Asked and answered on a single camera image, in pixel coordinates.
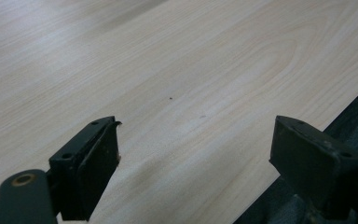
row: black object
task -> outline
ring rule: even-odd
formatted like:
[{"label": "black object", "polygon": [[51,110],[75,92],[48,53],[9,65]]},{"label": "black object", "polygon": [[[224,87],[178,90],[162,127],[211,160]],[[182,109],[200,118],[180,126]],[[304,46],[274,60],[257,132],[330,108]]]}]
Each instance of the black object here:
[{"label": "black object", "polygon": [[328,219],[358,213],[358,153],[309,124],[276,118],[270,162],[309,205]]},{"label": "black object", "polygon": [[50,159],[50,170],[28,170],[0,187],[0,223],[90,220],[120,161],[115,117],[87,125]]}]

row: wooden table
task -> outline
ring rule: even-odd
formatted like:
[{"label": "wooden table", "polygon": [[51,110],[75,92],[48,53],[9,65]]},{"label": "wooden table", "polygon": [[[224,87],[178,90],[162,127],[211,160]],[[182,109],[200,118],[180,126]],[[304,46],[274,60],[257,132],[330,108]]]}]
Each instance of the wooden table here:
[{"label": "wooden table", "polygon": [[115,115],[90,223],[231,223],[278,176],[276,115],[358,94],[358,1],[0,1],[0,183]]}]

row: black fabric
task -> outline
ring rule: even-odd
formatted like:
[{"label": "black fabric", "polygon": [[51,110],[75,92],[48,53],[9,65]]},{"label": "black fabric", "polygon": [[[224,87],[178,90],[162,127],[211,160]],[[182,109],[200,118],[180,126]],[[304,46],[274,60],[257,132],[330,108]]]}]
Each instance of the black fabric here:
[{"label": "black fabric", "polygon": [[[358,151],[358,98],[324,132]],[[235,222],[243,223],[358,224],[358,221],[353,211],[344,221],[325,220],[318,214],[312,214],[301,198],[279,177]]]}]

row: screw hole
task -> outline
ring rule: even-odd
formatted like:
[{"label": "screw hole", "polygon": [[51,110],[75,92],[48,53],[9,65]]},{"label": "screw hole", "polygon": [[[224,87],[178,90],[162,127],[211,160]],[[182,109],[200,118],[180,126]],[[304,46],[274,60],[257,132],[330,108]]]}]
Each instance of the screw hole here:
[{"label": "screw hole", "polygon": [[63,159],[70,159],[72,157],[72,153],[65,153],[62,155]]},{"label": "screw hole", "polygon": [[352,157],[352,154],[348,153],[348,152],[341,152],[340,155],[343,157],[348,157],[348,158]]},{"label": "screw hole", "polygon": [[36,176],[33,174],[20,175],[11,182],[11,185],[14,187],[21,187],[33,182],[35,178]]}]

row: black mechanical part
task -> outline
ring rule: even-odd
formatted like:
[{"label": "black mechanical part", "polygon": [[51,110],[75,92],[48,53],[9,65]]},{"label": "black mechanical part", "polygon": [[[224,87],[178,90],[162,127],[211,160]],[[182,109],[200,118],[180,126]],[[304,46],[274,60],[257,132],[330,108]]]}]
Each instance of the black mechanical part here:
[{"label": "black mechanical part", "polygon": [[2,183],[0,224],[5,223],[57,223],[44,171],[23,171]]},{"label": "black mechanical part", "polygon": [[0,188],[0,223],[90,220],[120,156],[115,117],[87,125],[50,159],[50,170],[20,172]]},{"label": "black mechanical part", "polygon": [[358,153],[309,124],[278,116],[270,162],[327,219],[358,213]]}]

